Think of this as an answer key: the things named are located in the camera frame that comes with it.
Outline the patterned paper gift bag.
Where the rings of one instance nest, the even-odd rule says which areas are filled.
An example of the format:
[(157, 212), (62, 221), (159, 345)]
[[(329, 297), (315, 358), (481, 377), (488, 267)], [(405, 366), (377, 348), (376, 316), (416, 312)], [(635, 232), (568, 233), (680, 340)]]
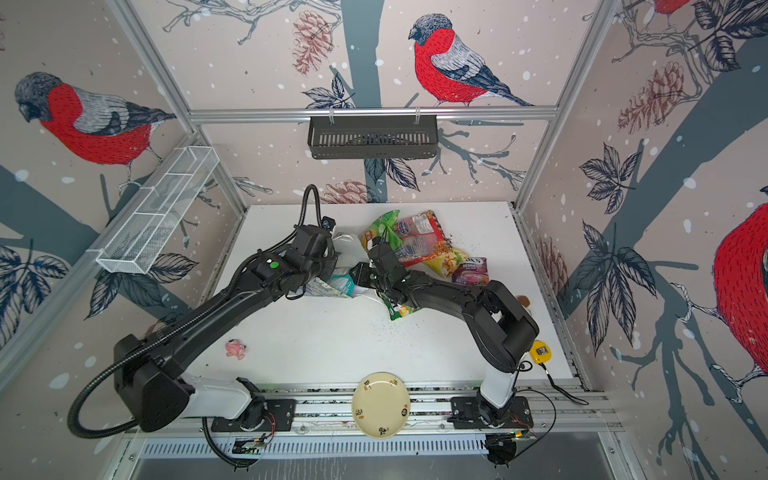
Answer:
[[(334, 235), (332, 241), (335, 250), (338, 252), (338, 260), (333, 274), (349, 274), (350, 269), (356, 264), (368, 261), (367, 251), (363, 249), (357, 236), (347, 233), (339, 233)], [(328, 284), (329, 280), (323, 281), (319, 278), (311, 280), (305, 287), (305, 295), (310, 297), (351, 299), (350, 297), (341, 296), (338, 291), (334, 290)], [(375, 301), (378, 300), (378, 296), (373, 289), (356, 286), (356, 293), (357, 295), (353, 298), (360, 297)]]

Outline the green Fox's candy bag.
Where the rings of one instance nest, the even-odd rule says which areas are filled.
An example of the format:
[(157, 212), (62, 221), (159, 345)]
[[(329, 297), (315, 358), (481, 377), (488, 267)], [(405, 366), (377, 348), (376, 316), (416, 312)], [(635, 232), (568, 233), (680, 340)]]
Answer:
[(390, 301), (386, 297), (381, 297), (381, 300), (388, 310), (389, 319), (391, 321), (402, 319), (404, 317), (407, 317), (419, 311), (419, 308), (414, 308), (414, 307), (410, 307), (408, 305), (403, 305), (403, 304), (397, 304)]

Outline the bright green snack bag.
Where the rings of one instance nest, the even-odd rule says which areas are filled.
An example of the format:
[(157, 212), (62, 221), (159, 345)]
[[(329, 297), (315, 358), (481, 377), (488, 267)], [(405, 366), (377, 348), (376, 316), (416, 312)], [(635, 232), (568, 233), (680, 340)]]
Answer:
[(376, 244), (376, 240), (388, 243), (393, 250), (400, 248), (403, 241), (397, 235), (395, 230), (399, 214), (399, 210), (392, 210), (382, 214), (374, 220), (359, 235), (363, 249), (369, 251)]

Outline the red snack bag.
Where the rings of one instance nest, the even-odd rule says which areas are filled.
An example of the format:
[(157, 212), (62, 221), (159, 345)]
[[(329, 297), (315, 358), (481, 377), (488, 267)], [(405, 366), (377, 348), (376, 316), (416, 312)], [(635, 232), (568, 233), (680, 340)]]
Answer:
[(395, 254), (405, 267), (432, 260), (452, 247), (433, 210), (399, 219), (394, 232), (401, 240)]

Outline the yellow snack bag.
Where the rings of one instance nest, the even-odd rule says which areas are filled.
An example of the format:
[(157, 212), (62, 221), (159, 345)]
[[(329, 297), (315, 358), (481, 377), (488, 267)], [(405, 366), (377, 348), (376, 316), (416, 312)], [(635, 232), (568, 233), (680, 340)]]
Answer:
[(446, 247), (430, 255), (424, 264), (442, 278), (450, 278), (468, 259), (467, 254), (455, 247)]

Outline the purple candy snack bag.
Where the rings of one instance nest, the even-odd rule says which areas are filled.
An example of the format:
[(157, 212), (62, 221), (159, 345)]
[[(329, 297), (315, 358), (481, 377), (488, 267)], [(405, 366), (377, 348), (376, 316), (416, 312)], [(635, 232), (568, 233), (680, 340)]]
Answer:
[(487, 285), (490, 276), (485, 257), (469, 257), (452, 274), (452, 282), (463, 286)]

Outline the teal Fox's candy bag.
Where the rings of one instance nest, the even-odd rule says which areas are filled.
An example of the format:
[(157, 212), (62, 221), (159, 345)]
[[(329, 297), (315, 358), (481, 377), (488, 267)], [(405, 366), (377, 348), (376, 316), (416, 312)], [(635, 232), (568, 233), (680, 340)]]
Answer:
[(357, 295), (356, 285), (348, 273), (334, 273), (328, 284), (338, 291), (341, 296), (353, 298)]

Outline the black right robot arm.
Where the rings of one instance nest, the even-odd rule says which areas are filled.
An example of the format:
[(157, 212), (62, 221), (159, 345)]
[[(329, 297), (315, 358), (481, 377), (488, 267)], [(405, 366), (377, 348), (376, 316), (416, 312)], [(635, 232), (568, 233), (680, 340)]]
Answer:
[(512, 420), (519, 367), (540, 329), (503, 283), (466, 286), (409, 270), (386, 242), (372, 247), (368, 260), (352, 267), (350, 275), (355, 285), (375, 290), (392, 305), (435, 310), (463, 320), (487, 362), (475, 420), (491, 428)]

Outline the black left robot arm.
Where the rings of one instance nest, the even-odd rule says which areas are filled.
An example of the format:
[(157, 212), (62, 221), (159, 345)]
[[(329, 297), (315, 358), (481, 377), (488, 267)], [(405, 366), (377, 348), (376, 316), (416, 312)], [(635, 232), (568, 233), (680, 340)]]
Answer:
[(299, 298), (315, 278), (328, 280), (338, 258), (334, 227), (329, 217), (318, 226), (298, 227), (277, 252), (260, 250), (243, 261), (230, 283), (176, 328), (144, 339), (128, 335), (115, 345), (114, 387), (141, 430), (154, 432), (182, 417), (229, 419), (244, 431), (264, 426), (264, 396), (248, 379), (206, 383), (187, 377), (186, 371), (249, 315), (281, 298)]

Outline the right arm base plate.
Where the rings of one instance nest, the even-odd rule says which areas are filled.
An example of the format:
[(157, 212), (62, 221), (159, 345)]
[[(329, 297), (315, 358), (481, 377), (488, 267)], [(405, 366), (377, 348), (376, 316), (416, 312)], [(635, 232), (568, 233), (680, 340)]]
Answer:
[(513, 396), (503, 407), (494, 407), (482, 396), (453, 397), (448, 422), (455, 429), (500, 429), (513, 428), (530, 430), (533, 420), (528, 400)]

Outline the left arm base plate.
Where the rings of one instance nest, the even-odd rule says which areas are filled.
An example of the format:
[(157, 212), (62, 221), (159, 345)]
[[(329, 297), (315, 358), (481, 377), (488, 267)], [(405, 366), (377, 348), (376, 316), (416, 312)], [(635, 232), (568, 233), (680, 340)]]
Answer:
[(254, 402), (235, 419), (214, 418), (210, 430), (216, 433), (288, 432), (292, 428), (297, 402), (294, 399), (266, 399)]

